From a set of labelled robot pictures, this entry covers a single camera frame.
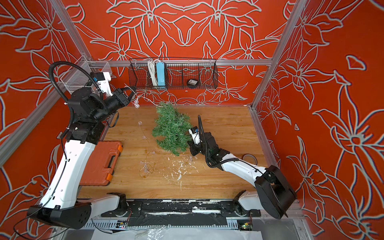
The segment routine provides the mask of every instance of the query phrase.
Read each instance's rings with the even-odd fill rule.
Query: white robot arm
[[[68,62],[56,62],[51,66],[61,64],[79,69],[79,66]],[[89,218],[104,212],[113,211],[115,215],[124,215],[128,210],[125,194],[109,193],[96,199],[76,199],[85,166],[104,130],[103,121],[118,109],[127,106],[136,90],[133,88],[129,96],[124,93],[127,90],[125,88],[111,92],[108,83],[111,77],[108,72],[94,73],[88,77],[89,84],[74,91],[70,99],[56,88],[53,77],[51,79],[70,108],[71,120],[63,134],[67,141],[56,174],[39,204],[28,209],[29,217],[45,224],[79,229]],[[88,87],[90,84],[96,86],[100,95],[92,92]]]
[[[193,156],[198,153],[205,155],[209,167],[231,172],[257,189],[245,191],[236,199],[237,214],[242,215],[245,210],[264,209],[276,219],[286,215],[297,195],[277,167],[260,167],[219,148],[211,133],[204,132],[200,116],[199,127],[189,129],[189,133],[193,139],[188,143]]]

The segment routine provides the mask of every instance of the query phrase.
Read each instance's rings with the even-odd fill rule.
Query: black wire basket
[[[148,60],[164,62],[165,85],[154,86]],[[129,85],[137,89],[215,89],[218,72],[215,59],[206,58],[135,58],[130,59]]]

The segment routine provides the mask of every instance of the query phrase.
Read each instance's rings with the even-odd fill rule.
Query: wooden table surface
[[[197,115],[201,115],[204,131],[212,133],[220,148],[237,157],[253,154],[259,166],[267,167],[247,107],[177,108],[191,117],[193,126],[197,126]],[[117,125],[108,130],[104,139],[123,144],[113,179],[108,186],[83,186],[79,198],[122,192],[130,199],[232,199],[241,190],[254,189],[232,173],[208,167],[202,154],[193,157],[191,162],[189,149],[178,157],[160,149],[151,134],[157,118],[155,107],[126,107],[119,113]]]

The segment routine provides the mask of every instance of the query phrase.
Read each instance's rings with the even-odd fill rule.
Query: orange wall
[[[292,0],[63,3],[95,60],[270,58],[294,5]],[[129,84],[126,68],[113,71],[112,84]],[[139,95],[156,103],[248,104],[265,71],[266,66],[219,68],[216,90],[143,90]]]
[[[383,22],[383,1],[310,0],[257,106],[317,239],[384,237]]]
[[[80,54],[45,0],[0,0],[0,49],[1,145],[53,90],[50,63],[75,62]],[[58,68],[55,76],[65,70]],[[56,137],[68,120],[68,107],[59,100],[0,168],[0,239],[21,239],[12,227],[48,188],[63,154]],[[29,238],[47,229],[31,219],[17,226]]]

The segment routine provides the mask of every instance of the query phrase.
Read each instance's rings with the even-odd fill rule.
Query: artificial christmas tree
[[[185,152],[187,142],[191,140],[191,136],[186,134],[192,128],[189,116],[179,113],[170,103],[161,103],[160,106],[157,107],[159,118],[155,119],[157,126],[152,130],[152,135],[164,136],[164,140],[156,140],[159,147],[178,156],[177,150]]]

